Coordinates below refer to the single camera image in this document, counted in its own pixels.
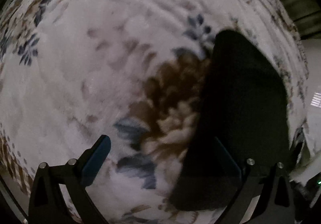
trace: metal screw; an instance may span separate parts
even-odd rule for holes
[[[277,163],[277,166],[278,166],[280,169],[283,169],[283,168],[284,168],[284,164],[281,163],[281,162],[278,162],[278,163]]]
[[[72,159],[70,159],[70,160],[68,161],[68,164],[69,164],[69,165],[75,165],[76,162],[77,162],[77,160],[76,160],[75,158],[72,158]]]
[[[251,158],[248,158],[248,159],[246,160],[246,163],[247,163],[248,165],[254,165],[254,164],[255,164],[255,161],[254,161],[253,159],[251,159]]]
[[[40,169],[44,169],[46,166],[47,166],[46,162],[42,162],[42,163],[39,164],[39,168]]]

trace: floral bedsheet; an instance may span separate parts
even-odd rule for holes
[[[12,178],[29,195],[39,163],[64,164],[107,134],[111,153],[87,191],[110,223],[214,223],[222,209],[181,212],[168,197],[223,29],[245,35],[282,77],[291,147],[308,134],[309,73],[279,0],[8,2],[0,19],[0,158]],[[303,164],[313,146],[304,149]]]

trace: blue leaf pattern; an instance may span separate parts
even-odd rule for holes
[[[4,54],[7,53],[7,48],[10,45],[11,38],[10,36],[6,36],[8,29],[5,30],[2,39],[0,40],[0,61],[2,61]]]
[[[39,6],[39,10],[36,12],[35,18],[33,22],[35,23],[35,26],[37,27],[42,20],[42,15],[46,11],[46,6]]]
[[[183,35],[198,41],[201,50],[206,56],[210,56],[214,48],[215,34],[211,34],[212,28],[204,23],[203,15],[199,13],[195,18],[188,16],[187,23],[191,28],[187,29]]]
[[[196,32],[192,29],[186,30],[183,35],[187,36],[188,38],[190,38],[191,40],[197,40],[198,39],[198,35],[196,34]]]
[[[38,56],[38,50],[36,48],[34,48],[40,38],[36,38],[35,40],[33,40],[36,37],[36,33],[32,34],[32,36],[30,37],[30,39],[28,39],[23,45],[19,46],[19,50],[18,50],[18,55],[21,56],[19,65],[24,61],[24,65],[28,65],[31,66],[32,63],[32,56]]]
[[[192,49],[186,48],[186,47],[179,47],[179,48],[174,48],[172,49],[173,53],[175,54],[175,56],[178,58],[183,54],[189,53],[192,55],[194,54],[194,51]]]
[[[144,179],[143,189],[156,189],[155,167],[149,156],[138,153],[120,159],[116,171],[125,173],[129,178]]]
[[[146,132],[147,129],[141,127],[132,118],[122,118],[114,124],[114,127],[118,130],[119,137],[121,139],[130,140],[132,144],[138,144],[139,138]]]

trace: white fabric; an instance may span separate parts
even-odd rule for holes
[[[284,80],[291,146],[306,118],[308,72],[278,0],[14,0],[0,20],[6,160],[33,178],[39,163],[64,164],[107,134],[111,153],[87,191],[108,221],[213,223],[220,210],[180,212],[167,198],[195,129],[203,50],[228,28]],[[167,105],[175,93],[182,99]]]

